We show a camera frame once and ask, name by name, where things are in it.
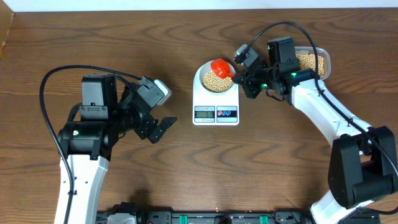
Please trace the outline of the red measuring scoop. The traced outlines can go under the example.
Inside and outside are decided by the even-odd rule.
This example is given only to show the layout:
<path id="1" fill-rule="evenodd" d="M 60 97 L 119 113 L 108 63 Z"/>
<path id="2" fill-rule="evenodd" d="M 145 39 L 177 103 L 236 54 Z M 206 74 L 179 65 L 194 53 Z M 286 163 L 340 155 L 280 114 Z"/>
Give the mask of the red measuring scoop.
<path id="1" fill-rule="evenodd" d="M 229 63 L 220 58 L 211 62 L 211 70 L 216 74 L 217 77 L 222 79 L 234 77 L 234 73 L 231 71 Z"/>

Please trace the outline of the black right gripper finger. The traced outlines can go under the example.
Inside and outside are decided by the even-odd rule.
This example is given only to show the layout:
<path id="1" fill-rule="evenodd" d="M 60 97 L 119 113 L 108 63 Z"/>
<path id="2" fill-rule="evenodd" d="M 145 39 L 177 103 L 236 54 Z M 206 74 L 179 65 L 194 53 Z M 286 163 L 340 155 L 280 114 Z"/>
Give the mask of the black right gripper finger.
<path id="1" fill-rule="evenodd" d="M 242 88 L 247 98 L 255 99 L 262 91 L 261 84 L 254 81 L 244 82 Z"/>
<path id="2" fill-rule="evenodd" d="M 251 77 L 249 71 L 242 70 L 240 72 L 237 72 L 232 78 L 232 81 L 241 86 L 251 85 Z"/>

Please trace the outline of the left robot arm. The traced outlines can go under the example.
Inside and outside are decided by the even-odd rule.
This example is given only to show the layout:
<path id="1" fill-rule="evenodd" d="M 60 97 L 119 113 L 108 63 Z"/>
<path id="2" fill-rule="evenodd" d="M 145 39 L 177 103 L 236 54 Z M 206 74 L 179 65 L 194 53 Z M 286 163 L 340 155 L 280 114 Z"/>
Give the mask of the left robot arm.
<path id="1" fill-rule="evenodd" d="M 85 75 L 81 80 L 83 101 L 73 107 L 58 134 L 67 164 L 60 165 L 56 223 L 94 223 L 113 146 L 128 131 L 155 144 L 177 121 L 150 114 L 172 94 L 162 81 L 149 77 L 138 83 L 125 81 L 118 98 L 118 80 L 122 77 L 110 73 Z"/>

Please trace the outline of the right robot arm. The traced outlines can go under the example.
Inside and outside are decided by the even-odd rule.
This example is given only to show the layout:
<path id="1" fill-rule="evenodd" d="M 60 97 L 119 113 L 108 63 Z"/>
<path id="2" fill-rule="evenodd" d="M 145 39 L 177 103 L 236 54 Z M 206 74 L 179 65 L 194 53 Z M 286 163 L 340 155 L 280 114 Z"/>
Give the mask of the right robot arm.
<path id="1" fill-rule="evenodd" d="M 301 68 L 291 37 L 267 44 L 269 62 L 246 44 L 236 51 L 234 61 L 245 70 L 233 81 L 248 98 L 274 90 L 275 100 L 304 113 L 332 148 L 329 190 L 310 207 L 302 223 L 343 223 L 357 212 L 371 213 L 370 203 L 397 192 L 394 134 L 359 119 L 327 90 L 315 71 Z"/>

